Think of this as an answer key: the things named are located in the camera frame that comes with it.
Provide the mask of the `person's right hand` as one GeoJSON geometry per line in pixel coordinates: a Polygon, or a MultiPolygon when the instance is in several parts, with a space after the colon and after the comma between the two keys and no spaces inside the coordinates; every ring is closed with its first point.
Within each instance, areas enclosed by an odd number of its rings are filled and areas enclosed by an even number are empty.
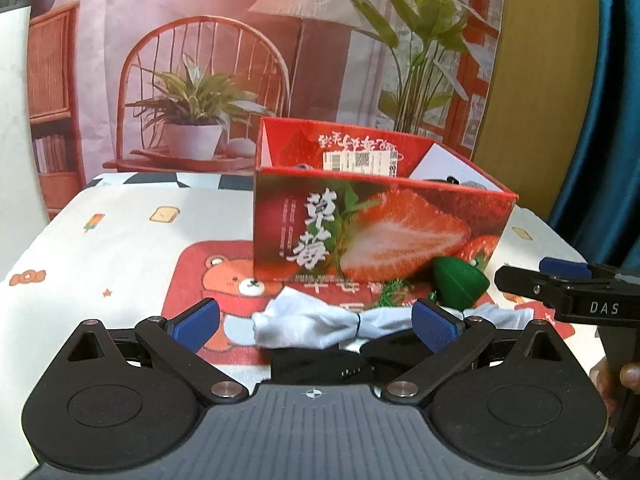
{"type": "Polygon", "coordinates": [[[639,393],[640,365],[638,363],[628,363],[615,375],[608,366],[608,360],[602,359],[590,370],[589,378],[599,391],[608,411],[608,416],[612,416],[618,408],[615,391],[619,386],[623,386],[635,394],[639,393]]]}

